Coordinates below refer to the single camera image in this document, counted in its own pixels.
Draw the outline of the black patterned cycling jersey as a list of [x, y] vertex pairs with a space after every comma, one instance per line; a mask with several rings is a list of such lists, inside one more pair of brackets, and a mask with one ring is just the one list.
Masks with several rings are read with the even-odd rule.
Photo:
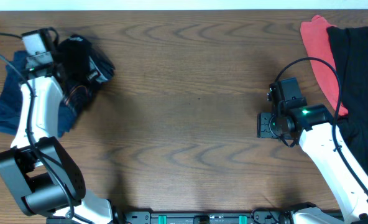
[[102, 84], [115, 75], [115, 66], [104, 52], [78, 34], [69, 36], [57, 46], [56, 61], [63, 72], [65, 96], [62, 104], [75, 116], [92, 102]]

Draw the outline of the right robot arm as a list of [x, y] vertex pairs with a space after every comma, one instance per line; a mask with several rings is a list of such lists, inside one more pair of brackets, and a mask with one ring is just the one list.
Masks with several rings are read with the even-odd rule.
[[338, 219], [318, 208], [301, 208], [292, 212], [292, 223], [368, 223], [368, 176], [324, 105], [259, 113], [257, 136], [300, 146], [323, 176], [342, 214]]

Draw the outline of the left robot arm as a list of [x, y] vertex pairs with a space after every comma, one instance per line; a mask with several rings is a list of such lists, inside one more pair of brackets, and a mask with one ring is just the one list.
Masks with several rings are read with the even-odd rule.
[[0, 152], [0, 176], [27, 215], [47, 223], [113, 223], [111, 203], [86, 189], [80, 168], [58, 141], [63, 92], [51, 63], [17, 72], [23, 79], [19, 129]]

